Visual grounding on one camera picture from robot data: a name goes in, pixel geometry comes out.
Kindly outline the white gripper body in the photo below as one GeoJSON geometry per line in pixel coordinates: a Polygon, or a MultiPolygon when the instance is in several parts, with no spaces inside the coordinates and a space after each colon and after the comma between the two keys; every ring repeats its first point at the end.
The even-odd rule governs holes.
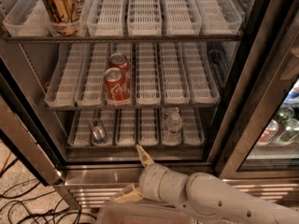
{"type": "Polygon", "coordinates": [[[139,177],[139,187],[149,200],[178,205],[186,196],[188,176],[154,163],[144,169],[139,177]]]}

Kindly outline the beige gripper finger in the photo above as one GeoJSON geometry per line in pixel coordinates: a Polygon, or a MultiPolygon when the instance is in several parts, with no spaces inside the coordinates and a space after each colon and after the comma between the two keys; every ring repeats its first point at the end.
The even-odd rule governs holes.
{"type": "Polygon", "coordinates": [[[136,150],[142,165],[147,168],[154,163],[152,157],[140,145],[136,146],[136,150]]]}
{"type": "Polygon", "coordinates": [[[144,199],[140,187],[131,184],[116,193],[110,200],[113,203],[135,203],[144,199]]]}

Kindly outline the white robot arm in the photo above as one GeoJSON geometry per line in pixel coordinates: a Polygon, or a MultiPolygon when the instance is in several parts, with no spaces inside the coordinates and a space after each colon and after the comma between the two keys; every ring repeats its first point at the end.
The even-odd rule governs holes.
{"type": "Polygon", "coordinates": [[[251,196],[214,175],[173,171],[155,162],[142,146],[136,150],[144,170],[136,186],[129,185],[111,198],[114,203],[164,202],[204,224],[224,219],[240,224],[299,224],[296,210],[251,196]]]}

